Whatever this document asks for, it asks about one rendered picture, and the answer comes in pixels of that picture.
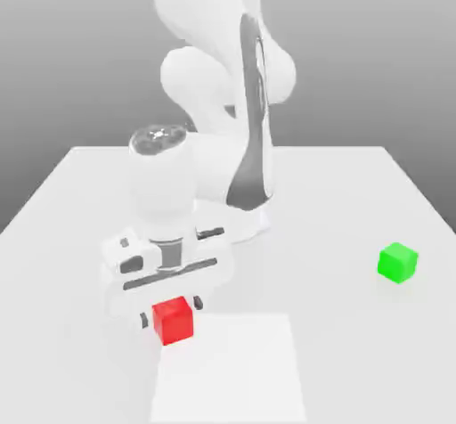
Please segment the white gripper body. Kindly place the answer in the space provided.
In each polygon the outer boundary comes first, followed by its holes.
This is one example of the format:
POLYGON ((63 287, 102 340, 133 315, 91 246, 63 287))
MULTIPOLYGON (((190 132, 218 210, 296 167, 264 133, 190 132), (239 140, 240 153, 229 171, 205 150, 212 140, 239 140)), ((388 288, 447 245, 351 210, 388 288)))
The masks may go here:
POLYGON ((204 297, 233 276, 232 248, 224 241, 201 241, 183 265, 160 269, 153 245, 133 249, 115 263, 103 261, 103 297, 113 318, 137 318, 153 305, 179 297, 204 297))

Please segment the small red cube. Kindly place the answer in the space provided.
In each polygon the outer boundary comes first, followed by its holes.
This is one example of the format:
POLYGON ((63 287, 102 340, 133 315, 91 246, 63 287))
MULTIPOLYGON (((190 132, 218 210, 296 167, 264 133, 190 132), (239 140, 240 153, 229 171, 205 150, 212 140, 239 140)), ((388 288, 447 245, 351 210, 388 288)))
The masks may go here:
POLYGON ((193 336, 193 312, 184 297, 153 305, 152 319, 163 346, 193 336))

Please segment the small green cube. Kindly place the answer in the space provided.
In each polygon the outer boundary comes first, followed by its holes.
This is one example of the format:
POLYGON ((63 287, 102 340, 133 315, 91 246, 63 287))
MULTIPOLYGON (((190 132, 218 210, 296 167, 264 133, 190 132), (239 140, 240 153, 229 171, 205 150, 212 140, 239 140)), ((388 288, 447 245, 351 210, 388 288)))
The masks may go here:
POLYGON ((394 242, 380 251, 378 273, 390 281, 403 283, 414 275, 418 258, 417 251, 394 242))

